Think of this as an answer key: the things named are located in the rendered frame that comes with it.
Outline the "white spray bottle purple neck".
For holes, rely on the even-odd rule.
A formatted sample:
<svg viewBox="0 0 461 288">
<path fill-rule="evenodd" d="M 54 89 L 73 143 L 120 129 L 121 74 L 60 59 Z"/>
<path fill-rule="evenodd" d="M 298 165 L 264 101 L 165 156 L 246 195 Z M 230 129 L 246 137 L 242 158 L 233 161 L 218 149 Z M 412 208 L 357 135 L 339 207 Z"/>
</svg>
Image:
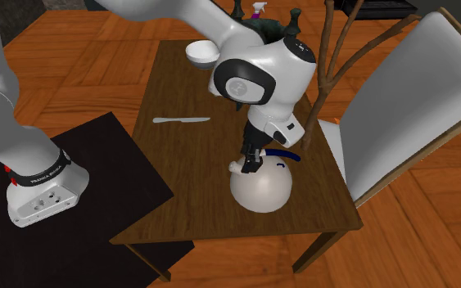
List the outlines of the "white spray bottle purple neck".
<svg viewBox="0 0 461 288">
<path fill-rule="evenodd" d="M 252 4 L 253 7 L 253 14 L 251 16 L 252 19 L 259 19 L 260 18 L 260 13 L 262 11 L 265 11 L 264 7 L 267 5 L 267 2 L 254 2 Z"/>
</svg>

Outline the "white bowl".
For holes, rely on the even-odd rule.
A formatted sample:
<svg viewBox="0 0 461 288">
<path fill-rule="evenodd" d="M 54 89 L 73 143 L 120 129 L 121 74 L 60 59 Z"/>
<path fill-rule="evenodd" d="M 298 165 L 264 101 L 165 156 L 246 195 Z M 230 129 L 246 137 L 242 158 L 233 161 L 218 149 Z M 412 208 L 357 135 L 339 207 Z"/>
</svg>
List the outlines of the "white bowl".
<svg viewBox="0 0 461 288">
<path fill-rule="evenodd" d="M 198 40 L 185 48 L 188 60 L 198 69 L 209 70 L 219 59 L 219 49 L 210 40 Z"/>
</svg>

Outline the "white chair wooden frame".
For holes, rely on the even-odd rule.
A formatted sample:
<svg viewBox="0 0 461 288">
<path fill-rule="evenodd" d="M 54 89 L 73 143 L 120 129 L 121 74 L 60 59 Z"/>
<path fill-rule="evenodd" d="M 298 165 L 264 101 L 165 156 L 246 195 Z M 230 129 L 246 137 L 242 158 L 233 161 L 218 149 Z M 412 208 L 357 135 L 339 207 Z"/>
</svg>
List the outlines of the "white chair wooden frame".
<svg viewBox="0 0 461 288">
<path fill-rule="evenodd" d="M 461 133 L 461 24 L 426 14 L 338 124 L 319 123 L 356 206 Z"/>
</svg>

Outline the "black robot stand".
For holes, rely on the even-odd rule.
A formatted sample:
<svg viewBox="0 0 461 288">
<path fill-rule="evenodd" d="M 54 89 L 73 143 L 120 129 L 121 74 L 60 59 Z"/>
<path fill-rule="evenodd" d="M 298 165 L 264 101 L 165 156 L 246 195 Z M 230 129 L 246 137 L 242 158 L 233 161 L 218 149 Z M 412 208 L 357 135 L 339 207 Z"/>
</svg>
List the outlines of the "black robot stand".
<svg viewBox="0 0 461 288">
<path fill-rule="evenodd" d="M 147 288 L 193 249 L 191 241 L 111 244 L 173 195 L 113 114 L 54 142 L 88 170 L 88 187 L 75 207 L 20 228 L 7 213 L 0 164 L 0 288 Z"/>
</svg>

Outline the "bare brown branch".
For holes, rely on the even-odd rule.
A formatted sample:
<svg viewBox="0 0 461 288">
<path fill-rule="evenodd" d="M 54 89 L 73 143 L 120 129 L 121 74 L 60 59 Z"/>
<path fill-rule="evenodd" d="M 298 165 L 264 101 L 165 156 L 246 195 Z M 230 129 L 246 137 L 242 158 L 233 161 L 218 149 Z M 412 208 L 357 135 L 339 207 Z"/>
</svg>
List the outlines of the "bare brown branch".
<svg viewBox="0 0 461 288">
<path fill-rule="evenodd" d="M 319 56 L 317 62 L 317 84 L 318 84 L 318 96 L 314 105 L 310 111 L 309 117 L 305 123 L 305 134 L 301 139 L 301 149 L 307 151 L 310 147 L 312 132 L 314 131 L 314 126 L 317 121 L 317 116 L 322 109 L 324 102 L 327 100 L 329 93 L 334 89 L 336 84 L 340 81 L 346 71 L 353 66 L 353 64 L 359 60 L 362 56 L 366 55 L 373 48 L 379 44 L 385 42 L 389 38 L 393 38 L 397 34 L 400 34 L 404 27 L 410 25 L 416 20 L 421 20 L 422 17 L 410 14 L 405 18 L 399 20 L 392 27 L 387 29 L 382 34 L 378 35 L 376 38 L 367 42 L 362 48 L 355 52 L 344 64 L 343 66 L 334 74 L 334 68 L 337 62 L 337 58 L 340 54 L 341 47 L 344 43 L 346 35 L 348 34 L 351 25 L 355 21 L 355 18 L 359 12 L 359 9 L 362 7 L 364 0 L 357 0 L 357 3 L 353 7 L 348 19 L 343 26 L 340 35 L 337 39 L 336 46 L 333 50 L 331 60 L 329 61 L 328 66 L 326 66 L 327 52 L 330 41 L 330 35 L 332 31 L 332 22 L 334 17 L 334 0 L 325 0 L 325 20 L 323 24 L 323 30 L 321 35 L 321 41 L 319 45 Z"/>
</svg>

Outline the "grey table knife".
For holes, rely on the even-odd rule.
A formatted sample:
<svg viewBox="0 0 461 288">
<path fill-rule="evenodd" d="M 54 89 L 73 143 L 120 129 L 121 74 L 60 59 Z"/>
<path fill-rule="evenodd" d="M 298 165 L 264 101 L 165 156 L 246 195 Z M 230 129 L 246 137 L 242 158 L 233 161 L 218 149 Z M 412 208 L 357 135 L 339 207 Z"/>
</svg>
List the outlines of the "grey table knife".
<svg viewBox="0 0 461 288">
<path fill-rule="evenodd" d="M 180 122 L 180 123 L 199 123 L 210 120 L 210 117 L 185 117 L 185 118 L 164 118 L 155 117 L 152 120 L 154 124 L 167 123 L 167 122 Z"/>
</svg>

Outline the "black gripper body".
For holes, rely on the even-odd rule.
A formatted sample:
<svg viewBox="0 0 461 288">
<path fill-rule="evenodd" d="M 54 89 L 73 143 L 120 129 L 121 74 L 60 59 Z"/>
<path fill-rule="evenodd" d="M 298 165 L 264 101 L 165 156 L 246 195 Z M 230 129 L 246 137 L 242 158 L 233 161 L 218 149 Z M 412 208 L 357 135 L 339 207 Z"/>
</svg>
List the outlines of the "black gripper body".
<svg viewBox="0 0 461 288">
<path fill-rule="evenodd" d="M 254 152 L 270 144 L 273 139 L 266 133 L 253 126 L 250 121 L 246 122 L 243 130 L 242 154 Z"/>
</svg>

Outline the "brown wooden table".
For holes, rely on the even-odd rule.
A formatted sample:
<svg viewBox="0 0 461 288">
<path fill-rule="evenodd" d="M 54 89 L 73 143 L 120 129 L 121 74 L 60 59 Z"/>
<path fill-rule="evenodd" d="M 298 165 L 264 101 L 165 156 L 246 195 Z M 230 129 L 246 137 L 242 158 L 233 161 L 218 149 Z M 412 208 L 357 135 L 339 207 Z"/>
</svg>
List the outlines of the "brown wooden table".
<svg viewBox="0 0 461 288">
<path fill-rule="evenodd" d="M 240 156 L 246 111 L 207 90 L 210 74 L 188 62 L 186 42 L 163 40 L 156 49 L 133 139 L 173 192 L 173 197 L 112 243 L 193 241 L 218 244 L 206 260 L 241 264 L 279 259 L 284 272 L 301 272 L 347 232 L 363 223 L 323 131 L 314 127 L 299 162 L 289 161 L 293 187 L 278 211 L 256 214 L 232 197 L 228 165 Z M 154 124 L 153 118 L 210 117 L 199 123 Z"/>
</svg>

